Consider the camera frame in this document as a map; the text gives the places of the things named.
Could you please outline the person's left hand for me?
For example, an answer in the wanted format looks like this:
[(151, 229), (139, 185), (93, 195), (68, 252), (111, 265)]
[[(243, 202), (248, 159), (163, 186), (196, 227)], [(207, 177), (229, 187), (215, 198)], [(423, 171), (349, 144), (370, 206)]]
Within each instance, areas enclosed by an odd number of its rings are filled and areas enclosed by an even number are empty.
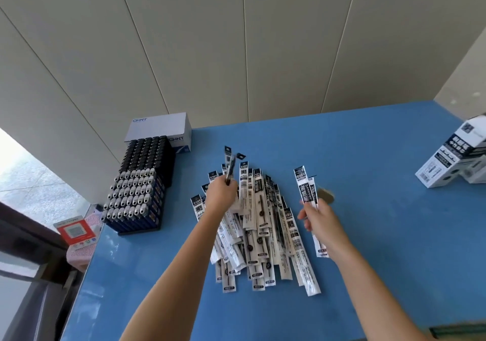
[(214, 179), (206, 193), (204, 217), (215, 221), (221, 221), (225, 213), (236, 201), (238, 182), (231, 179), (227, 182), (225, 176)]

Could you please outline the dark wooden furniture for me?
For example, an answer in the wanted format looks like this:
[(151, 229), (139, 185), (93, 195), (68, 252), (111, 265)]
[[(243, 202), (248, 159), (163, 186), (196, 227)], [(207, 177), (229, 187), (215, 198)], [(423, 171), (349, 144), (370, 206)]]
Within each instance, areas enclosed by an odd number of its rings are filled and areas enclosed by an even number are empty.
[(60, 234), (0, 202), (0, 341), (60, 341), (83, 273)]

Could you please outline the person's right forearm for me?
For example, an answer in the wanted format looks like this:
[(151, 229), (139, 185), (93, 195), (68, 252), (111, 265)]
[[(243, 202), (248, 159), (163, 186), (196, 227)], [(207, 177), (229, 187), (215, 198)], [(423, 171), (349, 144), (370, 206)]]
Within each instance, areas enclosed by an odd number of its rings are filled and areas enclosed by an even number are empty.
[(347, 236), (325, 246), (339, 268), (368, 341), (428, 341)]

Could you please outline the person's right hand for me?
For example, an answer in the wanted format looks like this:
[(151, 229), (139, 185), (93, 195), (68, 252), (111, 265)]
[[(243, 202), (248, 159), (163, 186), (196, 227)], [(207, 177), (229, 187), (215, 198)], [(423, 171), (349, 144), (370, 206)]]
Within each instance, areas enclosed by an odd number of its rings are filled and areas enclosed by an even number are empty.
[(311, 203), (301, 201), (302, 209), (314, 209), (313, 232), (326, 246), (329, 256), (334, 259), (338, 253), (350, 245), (341, 222), (333, 209), (321, 198), (318, 199), (318, 209)]

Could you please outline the person's left forearm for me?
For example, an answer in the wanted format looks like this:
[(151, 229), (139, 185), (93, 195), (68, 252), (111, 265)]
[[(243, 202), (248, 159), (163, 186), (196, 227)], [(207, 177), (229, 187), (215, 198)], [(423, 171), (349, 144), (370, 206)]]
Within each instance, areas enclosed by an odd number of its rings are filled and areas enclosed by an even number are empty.
[(226, 210), (205, 210), (119, 341), (190, 341), (217, 228)]

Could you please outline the pile of refill packets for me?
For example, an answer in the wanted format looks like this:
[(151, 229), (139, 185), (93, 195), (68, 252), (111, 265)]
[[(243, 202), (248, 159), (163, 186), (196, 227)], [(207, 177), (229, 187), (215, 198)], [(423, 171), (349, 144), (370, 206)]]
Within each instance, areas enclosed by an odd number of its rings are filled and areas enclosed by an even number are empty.
[[(236, 277), (246, 271), (252, 291), (265, 291), (276, 286), (278, 271), (283, 281), (296, 278), (307, 296), (321, 294), (295, 216), (278, 184), (248, 161), (240, 162), (238, 173), (235, 168), (236, 201), (219, 224), (210, 255), (215, 282), (223, 293), (236, 292)], [(210, 182), (225, 172), (223, 163), (221, 172), (209, 172)]]

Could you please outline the dark green object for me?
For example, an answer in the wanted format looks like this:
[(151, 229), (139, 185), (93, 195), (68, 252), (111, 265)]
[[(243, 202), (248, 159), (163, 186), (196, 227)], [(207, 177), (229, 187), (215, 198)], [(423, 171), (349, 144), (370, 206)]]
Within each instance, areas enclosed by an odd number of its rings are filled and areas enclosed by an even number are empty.
[(486, 323), (434, 326), (428, 331), (432, 341), (486, 341)]

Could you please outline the white blue cardboard box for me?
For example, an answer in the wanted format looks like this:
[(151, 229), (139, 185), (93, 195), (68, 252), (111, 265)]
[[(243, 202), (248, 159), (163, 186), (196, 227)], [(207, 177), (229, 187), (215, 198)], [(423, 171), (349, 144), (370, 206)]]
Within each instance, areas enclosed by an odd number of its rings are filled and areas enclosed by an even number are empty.
[(192, 128), (186, 112), (133, 119), (125, 136), (125, 145), (133, 140), (166, 136), (175, 153), (191, 151)]

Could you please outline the black tray of lighters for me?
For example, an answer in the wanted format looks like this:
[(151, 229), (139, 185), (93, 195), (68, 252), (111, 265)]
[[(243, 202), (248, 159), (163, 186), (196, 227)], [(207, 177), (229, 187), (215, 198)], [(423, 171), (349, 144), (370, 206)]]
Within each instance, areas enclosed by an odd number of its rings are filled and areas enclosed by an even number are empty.
[(101, 222), (118, 235), (159, 230), (174, 162), (175, 151), (165, 135), (129, 141)]

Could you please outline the red framed code card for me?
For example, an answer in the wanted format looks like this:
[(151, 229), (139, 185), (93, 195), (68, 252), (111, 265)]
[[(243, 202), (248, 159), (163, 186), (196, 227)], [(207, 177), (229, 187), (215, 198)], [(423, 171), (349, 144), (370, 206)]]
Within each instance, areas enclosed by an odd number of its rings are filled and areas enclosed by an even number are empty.
[(90, 225), (81, 215), (56, 222), (53, 227), (75, 250), (95, 244), (100, 234), (99, 225)]

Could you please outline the white black refill carton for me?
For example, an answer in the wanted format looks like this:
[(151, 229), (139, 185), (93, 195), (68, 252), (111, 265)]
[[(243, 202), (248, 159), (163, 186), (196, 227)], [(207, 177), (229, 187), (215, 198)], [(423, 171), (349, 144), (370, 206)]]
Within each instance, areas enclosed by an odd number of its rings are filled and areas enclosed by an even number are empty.
[(449, 184), (486, 154), (486, 113), (466, 120), (415, 173), (427, 188)]
[(469, 184), (486, 184), (486, 154), (460, 174)]

